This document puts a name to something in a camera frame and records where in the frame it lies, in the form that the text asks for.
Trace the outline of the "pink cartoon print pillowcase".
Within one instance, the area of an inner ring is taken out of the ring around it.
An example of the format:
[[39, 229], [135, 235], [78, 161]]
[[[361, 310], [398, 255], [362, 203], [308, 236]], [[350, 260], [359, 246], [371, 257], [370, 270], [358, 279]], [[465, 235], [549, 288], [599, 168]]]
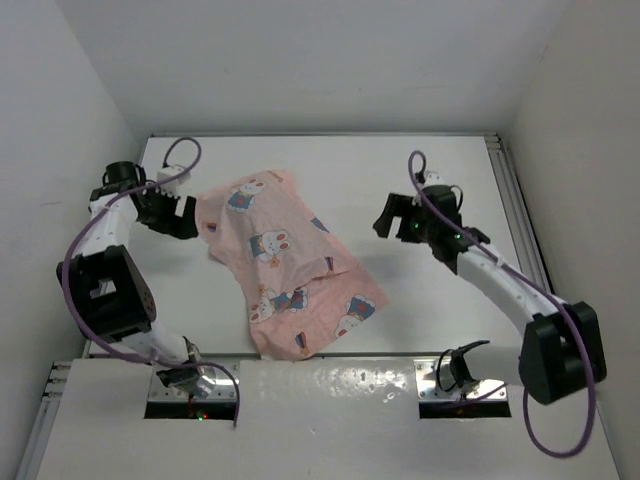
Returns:
[[263, 357], [307, 359], [389, 303], [304, 203], [286, 170], [257, 172], [199, 195], [194, 218], [210, 254], [242, 289]]

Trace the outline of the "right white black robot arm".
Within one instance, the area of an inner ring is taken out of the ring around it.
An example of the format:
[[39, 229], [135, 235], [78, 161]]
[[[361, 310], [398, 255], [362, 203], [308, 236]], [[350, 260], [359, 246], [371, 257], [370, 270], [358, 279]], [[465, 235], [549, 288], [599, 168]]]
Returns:
[[481, 230], [463, 226], [452, 187], [427, 186], [416, 196], [389, 194], [373, 224], [376, 234], [388, 237], [394, 219], [400, 221], [398, 239], [428, 244], [435, 259], [483, 293], [522, 337], [519, 353], [504, 362], [470, 361], [466, 355], [480, 341], [454, 349], [450, 370], [458, 386], [476, 378], [501, 379], [549, 405], [581, 390], [593, 393], [606, 378], [595, 310], [540, 289], [506, 262]]

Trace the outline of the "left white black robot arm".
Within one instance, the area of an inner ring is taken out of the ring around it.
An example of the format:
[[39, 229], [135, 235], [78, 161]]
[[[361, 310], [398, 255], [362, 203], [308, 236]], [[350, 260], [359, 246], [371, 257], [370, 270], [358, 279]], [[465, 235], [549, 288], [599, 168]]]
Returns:
[[151, 289], [128, 251], [135, 223], [180, 240], [195, 237], [195, 200], [187, 198], [181, 214], [179, 201], [148, 181], [141, 166], [108, 165], [90, 195], [90, 223], [56, 275], [89, 340], [114, 358], [158, 367], [165, 387], [195, 397], [203, 396], [206, 379], [199, 352], [158, 320]]

